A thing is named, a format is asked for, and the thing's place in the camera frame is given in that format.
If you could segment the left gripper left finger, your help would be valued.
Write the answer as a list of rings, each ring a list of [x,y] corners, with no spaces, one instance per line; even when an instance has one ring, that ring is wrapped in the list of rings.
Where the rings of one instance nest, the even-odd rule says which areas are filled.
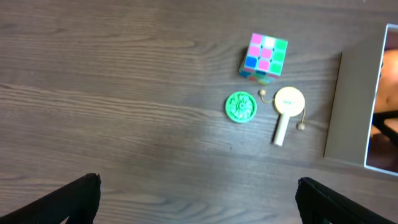
[[[1,217],[1,223],[93,224],[100,204],[101,179],[90,173]]]

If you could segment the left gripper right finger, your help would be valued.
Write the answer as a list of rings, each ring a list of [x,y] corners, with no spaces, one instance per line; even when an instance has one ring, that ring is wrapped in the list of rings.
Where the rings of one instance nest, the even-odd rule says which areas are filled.
[[[310,177],[298,180],[295,200],[303,224],[394,224]]]

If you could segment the pastel rubik's cube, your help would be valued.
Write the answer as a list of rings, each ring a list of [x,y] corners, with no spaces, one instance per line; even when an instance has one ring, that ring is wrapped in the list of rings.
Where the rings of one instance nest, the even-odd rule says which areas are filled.
[[[288,45],[285,39],[253,33],[238,73],[262,85],[274,82],[282,75]]]

